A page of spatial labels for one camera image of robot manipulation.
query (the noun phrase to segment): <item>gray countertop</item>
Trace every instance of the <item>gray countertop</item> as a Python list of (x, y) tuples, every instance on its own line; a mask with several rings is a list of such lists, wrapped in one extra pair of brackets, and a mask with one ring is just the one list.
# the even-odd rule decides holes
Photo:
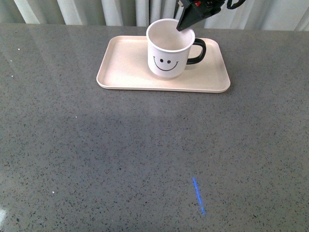
[(145, 32), (0, 24), (0, 231), (309, 231), (309, 33), (196, 29), (224, 93), (101, 88)]

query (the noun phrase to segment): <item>curtain fold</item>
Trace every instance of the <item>curtain fold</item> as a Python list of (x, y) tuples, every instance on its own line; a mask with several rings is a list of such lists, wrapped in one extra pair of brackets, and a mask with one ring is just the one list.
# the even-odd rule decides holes
[[(0, 0), (0, 22), (146, 27), (161, 18), (179, 19), (178, 0)], [(308, 0), (246, 0), (194, 28), (309, 31)]]

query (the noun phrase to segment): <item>black mug handle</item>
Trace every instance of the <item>black mug handle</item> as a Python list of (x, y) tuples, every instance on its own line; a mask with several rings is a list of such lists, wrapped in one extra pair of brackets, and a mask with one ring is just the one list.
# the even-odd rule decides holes
[(193, 45), (201, 46), (202, 51), (201, 51), (201, 54), (199, 54), (198, 57), (189, 58), (188, 61), (187, 61), (187, 64), (197, 64), (197, 63), (201, 62), (202, 59), (204, 58), (205, 54), (206, 54), (206, 44), (202, 39), (196, 38), (194, 40)]

